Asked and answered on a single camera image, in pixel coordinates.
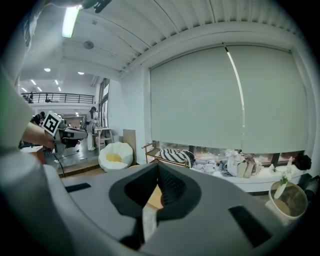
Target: railing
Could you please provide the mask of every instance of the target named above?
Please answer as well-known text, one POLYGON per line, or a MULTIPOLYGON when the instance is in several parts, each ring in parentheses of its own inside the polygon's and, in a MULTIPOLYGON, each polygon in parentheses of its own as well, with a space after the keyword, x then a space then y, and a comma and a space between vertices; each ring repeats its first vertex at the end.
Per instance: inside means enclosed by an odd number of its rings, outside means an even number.
POLYGON ((35 92, 21 93, 27 103, 94 103, 93 95, 74 93, 35 92))

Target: chair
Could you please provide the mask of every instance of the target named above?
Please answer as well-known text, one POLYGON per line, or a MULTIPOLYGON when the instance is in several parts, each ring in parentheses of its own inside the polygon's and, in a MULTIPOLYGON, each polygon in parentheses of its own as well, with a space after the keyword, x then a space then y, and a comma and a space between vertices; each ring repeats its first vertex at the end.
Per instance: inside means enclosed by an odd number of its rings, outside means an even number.
POLYGON ((98 157, 99 165, 105 172, 126 169, 133 161, 133 154, 134 151, 128 143, 110 143, 105 148, 101 149, 98 157))

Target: striped pillow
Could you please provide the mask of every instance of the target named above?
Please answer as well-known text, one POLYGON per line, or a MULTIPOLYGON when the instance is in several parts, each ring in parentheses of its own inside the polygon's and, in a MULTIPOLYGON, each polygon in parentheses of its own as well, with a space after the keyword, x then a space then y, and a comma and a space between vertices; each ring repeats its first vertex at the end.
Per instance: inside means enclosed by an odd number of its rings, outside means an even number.
POLYGON ((188 150, 161 149, 159 156, 164 160, 174 163, 185 163, 187 161, 188 168, 192 168, 196 161, 194 154, 188 150))

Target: roller blind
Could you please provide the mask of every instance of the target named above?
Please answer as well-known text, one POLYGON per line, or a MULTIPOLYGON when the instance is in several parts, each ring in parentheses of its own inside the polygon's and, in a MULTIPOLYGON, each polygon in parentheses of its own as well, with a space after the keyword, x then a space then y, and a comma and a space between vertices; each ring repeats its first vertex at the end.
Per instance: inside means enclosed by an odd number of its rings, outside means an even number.
POLYGON ((223 47, 197 51, 151 70, 152 139, 238 149, 242 105, 223 47))
POLYGON ((307 96, 292 55, 258 46, 227 48, 243 92, 243 151, 304 150, 308 137, 307 96))

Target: black bag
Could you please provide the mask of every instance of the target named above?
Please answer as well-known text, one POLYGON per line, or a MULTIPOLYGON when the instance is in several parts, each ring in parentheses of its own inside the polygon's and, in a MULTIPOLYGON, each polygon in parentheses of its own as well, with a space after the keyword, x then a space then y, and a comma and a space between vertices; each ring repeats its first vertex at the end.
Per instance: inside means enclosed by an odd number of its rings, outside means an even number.
POLYGON ((311 168, 311 159, 309 156, 304 155, 304 153, 301 151, 295 158, 294 165, 299 170, 309 170, 311 168))

